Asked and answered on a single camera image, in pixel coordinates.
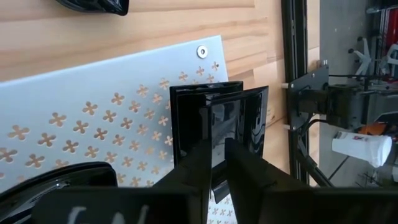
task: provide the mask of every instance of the gray floor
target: gray floor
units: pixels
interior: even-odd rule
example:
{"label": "gray floor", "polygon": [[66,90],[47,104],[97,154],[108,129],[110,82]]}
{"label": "gray floor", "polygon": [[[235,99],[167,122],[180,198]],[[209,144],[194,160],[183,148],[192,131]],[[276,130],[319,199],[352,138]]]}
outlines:
{"label": "gray floor", "polygon": [[[320,52],[322,59],[328,59],[330,74],[352,75],[358,69],[355,55],[348,54],[348,49],[363,51],[363,45],[357,42],[359,36],[367,37],[370,33],[372,18],[366,15],[368,0],[321,0]],[[330,83],[346,83],[346,78],[330,78]],[[340,130],[327,124],[320,129],[320,169],[327,177],[346,158],[331,150],[333,136]],[[358,174],[370,171],[370,165],[350,157],[331,179],[336,186],[358,186],[364,184],[364,178]]]}

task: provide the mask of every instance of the black glossy object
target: black glossy object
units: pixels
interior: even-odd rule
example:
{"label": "black glossy object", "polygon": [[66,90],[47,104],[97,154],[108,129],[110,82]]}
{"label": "black glossy object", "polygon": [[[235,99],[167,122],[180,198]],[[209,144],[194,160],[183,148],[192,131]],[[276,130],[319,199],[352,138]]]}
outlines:
{"label": "black glossy object", "polygon": [[86,162],[53,170],[0,194],[0,223],[30,223],[32,207],[57,189],[73,186],[118,186],[116,173],[106,162]]}
{"label": "black glossy object", "polygon": [[233,138],[262,157],[267,100],[268,86],[243,91],[243,82],[170,87],[174,163],[190,154],[198,141],[209,141],[216,203],[229,194],[224,139]]}
{"label": "black glossy object", "polygon": [[153,187],[74,187],[44,195],[36,224],[207,223],[211,146],[202,141]]}
{"label": "black glossy object", "polygon": [[63,6],[79,12],[108,12],[125,16],[129,0],[57,0]]}

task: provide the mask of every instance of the wooden wall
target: wooden wall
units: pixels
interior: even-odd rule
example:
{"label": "wooden wall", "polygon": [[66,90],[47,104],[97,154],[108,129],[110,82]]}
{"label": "wooden wall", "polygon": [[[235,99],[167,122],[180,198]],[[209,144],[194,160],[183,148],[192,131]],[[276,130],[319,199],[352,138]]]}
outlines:
{"label": "wooden wall", "polygon": [[[130,0],[125,17],[82,14],[56,0],[2,0],[0,32],[0,82],[221,34],[230,79],[270,85],[264,157],[289,171],[280,0]],[[308,44],[312,63],[319,0],[308,0]],[[314,149],[317,127],[311,135]]]}

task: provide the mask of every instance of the cross-shaped hole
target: cross-shaped hole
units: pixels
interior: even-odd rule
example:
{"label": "cross-shaped hole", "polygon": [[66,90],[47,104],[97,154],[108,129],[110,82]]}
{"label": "cross-shaped hole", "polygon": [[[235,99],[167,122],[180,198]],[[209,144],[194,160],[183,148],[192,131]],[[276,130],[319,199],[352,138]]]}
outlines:
{"label": "cross-shaped hole", "polygon": [[137,130],[137,133],[138,134],[140,134],[140,135],[145,135],[145,133],[148,131],[148,128],[145,126],[145,125],[143,125],[143,124],[140,124],[139,126],[138,126],[138,130]]}
{"label": "cross-shaped hole", "polygon": [[210,83],[213,83],[213,80],[214,80],[214,76],[209,74],[209,76],[207,77],[207,81]]}
{"label": "cross-shaped hole", "polygon": [[86,133],[85,128],[88,127],[88,123],[83,123],[81,121],[76,121],[76,127],[73,128],[73,131],[80,131],[80,133]]}
{"label": "cross-shaped hole", "polygon": [[147,162],[142,162],[142,161],[141,161],[141,162],[139,163],[138,167],[137,167],[137,170],[140,169],[140,170],[142,170],[142,171],[145,171],[145,166],[146,166],[146,165],[148,165]]}
{"label": "cross-shaped hole", "polygon": [[147,187],[152,187],[155,184],[155,182],[147,180]]}
{"label": "cross-shaped hole", "polygon": [[97,156],[98,151],[99,151],[98,148],[94,148],[93,146],[88,146],[85,156],[95,158]]}
{"label": "cross-shaped hole", "polygon": [[148,147],[147,150],[145,150],[145,154],[147,155],[152,155],[153,153],[154,153],[153,147]]}
{"label": "cross-shaped hole", "polygon": [[214,71],[217,72],[219,66],[220,66],[220,65],[218,65],[217,62],[214,62],[213,65],[211,66],[211,68],[212,68]]}
{"label": "cross-shaped hole", "polygon": [[160,102],[162,101],[162,99],[163,99],[163,96],[162,96],[162,95],[160,95],[160,94],[158,94],[158,93],[155,93],[155,95],[154,95],[154,97],[153,97],[153,99],[152,99],[152,102],[153,102],[153,103],[157,103],[157,104],[159,105]]}
{"label": "cross-shaped hole", "polygon": [[69,162],[68,162],[68,161],[62,162],[62,160],[57,159],[57,160],[55,161],[55,167],[54,167],[54,169],[59,169],[59,168],[61,168],[61,167],[67,166],[67,165],[69,165]]}
{"label": "cross-shaped hole", "polygon": [[63,147],[62,150],[64,152],[70,151],[70,153],[75,153],[76,152],[75,148],[78,147],[78,146],[79,146],[78,142],[72,143],[71,140],[67,140],[67,146]]}
{"label": "cross-shaped hole", "polygon": [[29,128],[22,128],[21,129],[18,125],[14,125],[12,127],[12,129],[14,131],[11,132],[11,133],[8,133],[8,137],[9,138],[14,138],[14,137],[18,136],[19,140],[25,140],[25,135],[27,133],[29,133],[29,131],[30,131]]}
{"label": "cross-shaped hole", "polygon": [[33,165],[36,168],[40,168],[45,159],[44,156],[37,157],[35,154],[31,154],[29,158],[30,160],[25,163],[25,166],[30,167]]}
{"label": "cross-shaped hole", "polygon": [[99,138],[100,140],[104,141],[106,134],[108,133],[107,130],[102,131],[101,128],[97,128],[97,133],[94,134],[94,138]]}
{"label": "cross-shaped hole", "polygon": [[16,156],[17,154],[18,151],[15,149],[7,152],[7,149],[5,147],[0,147],[0,161],[6,159],[6,162],[11,163],[14,161],[11,156]]}
{"label": "cross-shaped hole", "polygon": [[122,105],[123,100],[124,96],[119,95],[119,93],[114,93],[114,98],[111,100],[111,102],[116,103],[117,105]]}
{"label": "cross-shaped hole", "polygon": [[185,82],[187,81],[188,75],[185,74],[184,72],[181,72],[181,75],[178,77],[181,81]]}
{"label": "cross-shaped hole", "polygon": [[55,135],[49,136],[47,133],[43,133],[42,137],[43,137],[43,139],[38,140],[37,144],[43,145],[44,143],[46,143],[47,147],[51,147],[52,141],[54,141],[57,138]]}
{"label": "cross-shaped hole", "polygon": [[161,116],[160,119],[159,119],[158,124],[163,125],[163,126],[166,126],[166,122],[167,122],[168,120],[169,120],[169,119],[166,118],[165,116]]}
{"label": "cross-shaped hole", "polygon": [[107,152],[106,157],[105,157],[105,162],[112,163],[112,162],[114,162],[114,160],[117,156],[118,155],[116,153],[112,154],[112,152]]}
{"label": "cross-shaped hole", "polygon": [[154,135],[152,136],[152,140],[159,141],[161,135],[162,135],[162,133],[160,133],[158,131],[154,131]]}
{"label": "cross-shaped hole", "polygon": [[137,90],[137,94],[142,96],[142,97],[145,97],[145,96],[147,96],[147,93],[148,93],[148,88],[145,87],[144,85],[139,85],[139,89]]}
{"label": "cross-shaped hole", "polygon": [[164,141],[164,144],[168,144],[169,146],[173,145],[173,138],[171,138],[170,136],[166,137],[166,141]]}
{"label": "cross-shaped hole", "polygon": [[199,76],[202,76],[202,75],[203,75],[203,72],[205,72],[205,69],[203,69],[203,68],[201,68],[201,66],[199,66],[199,69],[197,70],[197,74],[198,74]]}
{"label": "cross-shaped hole", "polygon": [[164,90],[167,90],[168,89],[168,87],[169,87],[169,81],[168,80],[166,80],[165,78],[161,78],[160,79],[160,83],[159,83],[159,86],[161,87],[161,88],[163,88]]}
{"label": "cross-shaped hole", "polygon": [[105,116],[103,117],[104,121],[108,120],[110,123],[113,122],[114,117],[116,117],[115,112],[111,112],[110,110],[105,111]]}
{"label": "cross-shaped hole", "polygon": [[122,163],[122,166],[130,167],[133,158],[128,158],[128,156],[125,156],[123,159],[124,161]]}
{"label": "cross-shaped hole", "polygon": [[58,127],[62,127],[63,121],[66,120],[66,115],[59,116],[58,113],[52,113],[52,119],[49,120],[50,124],[56,124]]}
{"label": "cross-shaped hole", "polygon": [[123,118],[123,123],[120,124],[120,127],[126,128],[128,130],[128,129],[130,129],[131,124],[132,124],[132,120],[130,120],[128,118]]}
{"label": "cross-shaped hole", "polygon": [[147,119],[152,119],[155,116],[155,111],[151,109],[147,109],[147,112],[144,114],[144,117]]}
{"label": "cross-shaped hole", "polygon": [[139,148],[139,142],[137,141],[131,141],[129,149],[132,149],[134,151],[137,151]]}
{"label": "cross-shaped hole", "polygon": [[123,184],[124,183],[124,178],[126,178],[126,175],[118,173],[118,174],[116,174],[116,178],[118,179],[118,183],[119,184]]}
{"label": "cross-shaped hole", "polygon": [[154,169],[152,169],[151,173],[157,175],[157,174],[159,174],[159,171],[160,171],[160,167],[154,166]]}
{"label": "cross-shaped hole", "polygon": [[125,137],[124,136],[120,136],[120,135],[115,135],[114,136],[114,140],[113,140],[113,144],[117,144],[118,146],[121,146],[123,144]]}
{"label": "cross-shaped hole", "polygon": [[130,186],[138,187],[140,181],[141,181],[141,178],[133,177],[131,179]]}
{"label": "cross-shaped hole", "polygon": [[86,102],[86,107],[82,109],[83,113],[88,113],[90,115],[94,115],[95,110],[98,108],[98,105],[91,104],[91,102]]}
{"label": "cross-shaped hole", "polygon": [[165,152],[165,151],[160,151],[160,153],[159,153],[159,158],[162,159],[162,160],[164,160],[165,157],[166,157],[166,155],[167,155],[167,152]]}
{"label": "cross-shaped hole", "polygon": [[131,101],[131,106],[129,107],[129,110],[138,113],[138,109],[141,108],[141,104],[137,103],[135,101]]}

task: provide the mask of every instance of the black stand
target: black stand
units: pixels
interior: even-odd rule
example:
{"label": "black stand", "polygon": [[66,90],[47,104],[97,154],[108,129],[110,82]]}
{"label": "black stand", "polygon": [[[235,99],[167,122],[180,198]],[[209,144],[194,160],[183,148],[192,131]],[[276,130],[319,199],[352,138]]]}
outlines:
{"label": "black stand", "polygon": [[290,174],[309,184],[308,173],[319,186],[331,187],[309,155],[309,135],[305,128],[312,114],[297,110],[297,91],[305,88],[320,89],[328,82],[328,67],[323,65],[308,74],[307,0],[282,0],[282,23],[284,33],[285,78],[288,83],[287,111],[289,130]]}

